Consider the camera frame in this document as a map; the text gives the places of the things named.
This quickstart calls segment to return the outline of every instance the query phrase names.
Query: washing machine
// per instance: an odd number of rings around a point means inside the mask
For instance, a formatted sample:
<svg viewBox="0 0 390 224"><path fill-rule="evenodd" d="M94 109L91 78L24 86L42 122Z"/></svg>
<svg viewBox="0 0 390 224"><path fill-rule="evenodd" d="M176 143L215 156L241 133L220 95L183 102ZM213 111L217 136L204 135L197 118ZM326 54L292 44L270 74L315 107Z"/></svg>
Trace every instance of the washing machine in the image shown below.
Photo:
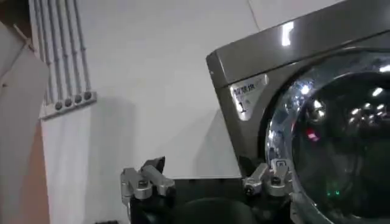
<svg viewBox="0 0 390 224"><path fill-rule="evenodd" d="M302 222L390 223L390 1L349 0L207 57L243 176L290 161Z"/></svg>

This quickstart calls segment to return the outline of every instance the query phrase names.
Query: washing machine label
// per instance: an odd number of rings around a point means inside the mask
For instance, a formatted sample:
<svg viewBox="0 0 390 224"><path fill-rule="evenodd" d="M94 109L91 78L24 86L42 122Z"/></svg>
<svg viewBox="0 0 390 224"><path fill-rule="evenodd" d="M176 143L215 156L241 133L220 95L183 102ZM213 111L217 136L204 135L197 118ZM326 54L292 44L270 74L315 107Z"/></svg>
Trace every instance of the washing machine label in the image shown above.
<svg viewBox="0 0 390 224"><path fill-rule="evenodd" d="M238 117L242 121L250 119L256 102L267 84L268 76L262 74L230 85L230 94L236 106Z"/></svg>

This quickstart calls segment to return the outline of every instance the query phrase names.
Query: white wall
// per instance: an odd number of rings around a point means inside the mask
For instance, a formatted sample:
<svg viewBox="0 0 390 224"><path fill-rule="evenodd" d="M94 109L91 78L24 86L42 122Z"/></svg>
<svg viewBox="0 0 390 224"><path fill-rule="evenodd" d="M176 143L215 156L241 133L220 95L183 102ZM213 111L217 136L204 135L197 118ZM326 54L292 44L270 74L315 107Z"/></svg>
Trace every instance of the white wall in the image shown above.
<svg viewBox="0 0 390 224"><path fill-rule="evenodd" d="M44 122L51 223L127 220L119 174L238 177L205 57L255 33L245 0L80 1L97 104Z"/></svg>
<svg viewBox="0 0 390 224"><path fill-rule="evenodd" d="M343 0L249 0L260 30L284 23Z"/></svg>

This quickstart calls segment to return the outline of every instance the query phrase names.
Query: gray appliance top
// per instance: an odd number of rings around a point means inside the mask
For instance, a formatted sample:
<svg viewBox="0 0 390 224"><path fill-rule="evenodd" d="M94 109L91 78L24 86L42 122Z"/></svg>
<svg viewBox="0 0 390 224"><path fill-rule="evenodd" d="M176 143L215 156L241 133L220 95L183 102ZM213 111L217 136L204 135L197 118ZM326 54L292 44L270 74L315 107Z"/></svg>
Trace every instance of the gray appliance top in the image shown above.
<svg viewBox="0 0 390 224"><path fill-rule="evenodd" d="M217 89L389 29L389 0L348 0L223 46L207 64Z"/></svg>

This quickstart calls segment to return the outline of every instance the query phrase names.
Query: washing machine door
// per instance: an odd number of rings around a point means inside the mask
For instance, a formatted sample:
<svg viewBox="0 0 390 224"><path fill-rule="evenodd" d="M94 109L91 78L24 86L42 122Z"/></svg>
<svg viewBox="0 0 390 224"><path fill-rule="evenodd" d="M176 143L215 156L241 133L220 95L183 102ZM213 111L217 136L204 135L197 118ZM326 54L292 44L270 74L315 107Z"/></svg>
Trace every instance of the washing machine door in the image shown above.
<svg viewBox="0 0 390 224"><path fill-rule="evenodd" d="M390 53L350 52L297 74L266 136L293 162L293 200L311 223L390 223Z"/></svg>

